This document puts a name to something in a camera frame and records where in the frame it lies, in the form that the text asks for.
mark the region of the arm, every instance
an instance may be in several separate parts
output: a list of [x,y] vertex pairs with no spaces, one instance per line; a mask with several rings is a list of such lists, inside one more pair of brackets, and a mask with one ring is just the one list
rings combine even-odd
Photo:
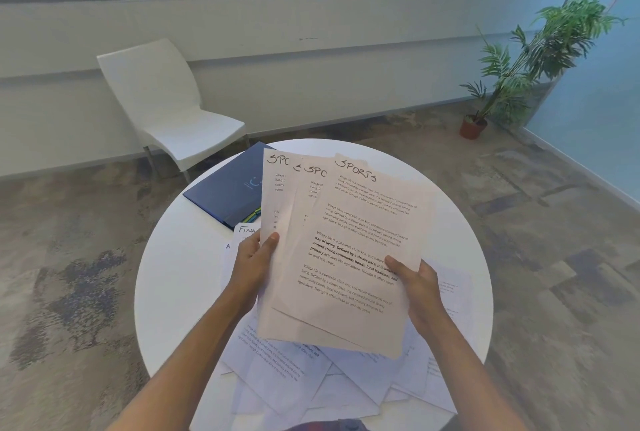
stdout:
[[436,358],[465,431],[526,431],[444,309],[436,271],[424,261],[418,272],[391,256],[385,263],[404,283],[409,317]]
[[188,429],[222,350],[253,307],[269,271],[278,234],[262,247],[259,238],[260,231],[240,243],[231,280],[220,297],[108,431]]

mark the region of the person's right arm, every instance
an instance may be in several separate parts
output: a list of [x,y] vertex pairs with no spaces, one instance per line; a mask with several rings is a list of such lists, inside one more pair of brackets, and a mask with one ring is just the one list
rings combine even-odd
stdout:
[[418,272],[391,256],[385,263],[404,283],[409,317],[433,352],[465,431],[526,431],[444,309],[436,271],[424,261]]

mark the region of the tabletop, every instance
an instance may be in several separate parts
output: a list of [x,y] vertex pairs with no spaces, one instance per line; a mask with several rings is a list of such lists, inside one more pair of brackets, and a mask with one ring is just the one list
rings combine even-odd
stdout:
[[[406,163],[373,148],[327,139],[271,143],[281,151],[333,157],[336,153],[366,160],[371,168],[405,180],[427,183],[435,190],[435,218],[422,257],[468,272],[473,280],[474,347],[484,362],[493,326],[493,294],[484,254],[471,226],[455,204],[433,182]],[[234,156],[217,164],[185,190]],[[150,375],[160,369],[188,331],[220,293],[223,246],[233,232],[178,195],[158,221],[145,248],[136,280],[134,317],[143,361]],[[207,385],[191,423],[191,431],[259,430],[260,416],[231,414],[235,374],[216,375]],[[372,430],[400,428],[436,431],[452,417],[448,411],[411,398],[387,402],[380,415],[364,418]]]

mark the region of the person's left hand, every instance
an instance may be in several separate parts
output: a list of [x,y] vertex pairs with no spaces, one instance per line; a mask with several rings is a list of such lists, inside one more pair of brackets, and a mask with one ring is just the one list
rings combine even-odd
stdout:
[[237,298],[243,314],[253,308],[258,291],[269,274],[269,264],[280,235],[272,233],[260,247],[260,230],[240,242],[233,273],[225,291]]

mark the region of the potted plant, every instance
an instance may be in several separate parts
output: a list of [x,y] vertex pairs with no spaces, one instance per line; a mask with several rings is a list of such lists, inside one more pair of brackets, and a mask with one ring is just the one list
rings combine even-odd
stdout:
[[460,84],[483,104],[475,114],[464,117],[462,137],[475,140],[486,127],[489,115],[505,124],[521,121],[529,109],[531,88],[542,76],[551,81],[574,67],[574,60],[586,56],[593,47],[593,39],[608,33],[615,23],[624,24],[621,18],[606,14],[600,0],[564,0],[562,6],[540,10],[534,22],[538,20],[545,20],[545,24],[530,42],[520,25],[511,32],[511,39],[520,44],[520,54],[514,61],[508,47],[492,45],[480,33],[486,54],[480,59],[484,63],[482,75],[497,79],[491,95],[487,95],[482,81]]

